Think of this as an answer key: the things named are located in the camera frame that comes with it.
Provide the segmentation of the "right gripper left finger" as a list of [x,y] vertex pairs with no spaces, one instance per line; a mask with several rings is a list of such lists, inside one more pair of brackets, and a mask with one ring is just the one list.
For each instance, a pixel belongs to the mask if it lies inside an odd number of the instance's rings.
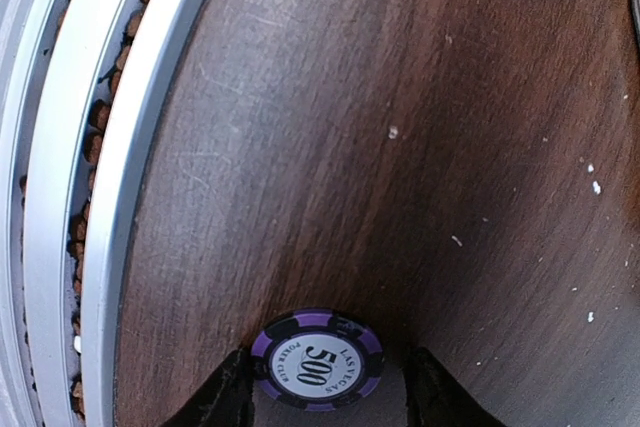
[[254,425],[250,351],[231,352],[162,427],[251,427]]

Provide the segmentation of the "purple 500 chip front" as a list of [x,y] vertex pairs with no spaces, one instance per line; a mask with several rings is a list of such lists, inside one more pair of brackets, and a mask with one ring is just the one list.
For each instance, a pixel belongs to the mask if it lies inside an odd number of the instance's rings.
[[273,399],[310,412],[351,405],[375,390],[384,352],[367,325],[330,309],[282,315],[251,347],[256,383]]

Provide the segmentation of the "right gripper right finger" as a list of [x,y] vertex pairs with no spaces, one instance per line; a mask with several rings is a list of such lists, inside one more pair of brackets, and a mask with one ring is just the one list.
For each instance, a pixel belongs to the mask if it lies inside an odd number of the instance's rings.
[[404,365],[407,425],[504,427],[426,348],[412,349]]

